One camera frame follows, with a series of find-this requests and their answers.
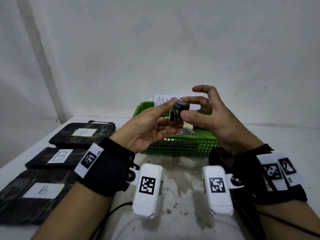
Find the green plastic basket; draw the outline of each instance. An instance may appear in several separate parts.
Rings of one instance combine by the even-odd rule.
[[[134,112],[137,116],[143,110],[154,107],[154,102],[142,102]],[[172,135],[152,143],[143,154],[163,154],[186,157],[208,157],[212,147],[220,147],[217,139],[205,129],[195,129],[195,136]]]

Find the black wrist strap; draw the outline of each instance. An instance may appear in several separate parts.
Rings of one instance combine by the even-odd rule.
[[[135,154],[109,138],[99,143],[104,149],[84,178],[77,180],[88,189],[106,197],[113,197],[117,191],[126,191],[129,168],[134,166]]]
[[[234,156],[234,165],[232,166],[232,173],[234,177],[238,178],[245,186],[245,189],[253,196],[254,203],[260,205],[273,205],[289,200],[307,201],[306,193],[301,185],[289,186],[285,177],[288,190],[278,191],[270,176],[267,174],[257,155],[271,153],[272,148],[265,144],[256,149],[250,150]]]

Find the white plastic casing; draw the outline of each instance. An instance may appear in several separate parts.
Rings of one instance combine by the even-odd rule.
[[[202,169],[202,179],[208,204],[212,214],[233,214],[226,173],[221,166],[205,166]]]
[[[159,213],[164,176],[165,170],[159,165],[145,163],[141,166],[132,204],[134,214],[154,218]]]

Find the black cable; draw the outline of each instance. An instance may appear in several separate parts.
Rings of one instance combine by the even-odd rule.
[[[291,227],[293,227],[293,228],[295,228],[295,229],[298,229],[298,230],[300,230],[300,231],[303,231],[303,232],[305,232],[305,233],[307,233],[307,234],[310,234],[310,235],[313,235],[313,236],[315,236],[315,237],[320,238],[320,234],[318,234],[318,233],[316,233],[316,232],[310,231],[310,230],[308,230],[308,229],[306,229],[306,228],[303,228],[303,227],[301,227],[301,226],[298,226],[298,225],[296,225],[296,224],[293,224],[293,223],[288,222],[288,221],[286,221],[286,220],[283,220],[283,219],[281,219],[281,218],[277,218],[276,216],[272,216],[272,215],[266,214],[266,213],[261,212],[261,211],[258,211],[258,213],[259,213],[260,215],[263,215],[263,216],[272,218],[272,219],[274,219],[274,220],[276,220],[276,221],[278,221],[278,222],[281,222],[281,223],[286,224],[286,225],[288,225],[288,226],[291,226]]]
[[[114,208],[114,210],[112,210],[110,213],[108,213],[108,211],[106,212],[105,217],[102,219],[102,221],[99,223],[99,225],[96,227],[96,229],[93,231],[91,237],[89,238],[89,240],[92,240],[94,238],[94,235],[97,233],[97,231],[99,230],[99,233],[97,235],[96,240],[101,238],[101,235],[103,233],[104,230],[104,226],[106,225],[106,221],[109,218],[109,216],[111,216],[116,210],[120,209],[122,206],[132,206],[133,202],[126,202],[124,204],[119,205],[118,207]]]

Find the person's right hand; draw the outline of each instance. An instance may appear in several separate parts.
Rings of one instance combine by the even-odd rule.
[[[198,85],[192,91],[207,93],[209,99],[202,96],[182,97],[191,104],[200,104],[206,108],[198,111],[183,110],[180,116],[185,122],[210,131],[220,145],[233,155],[263,145],[225,106],[215,87]]]

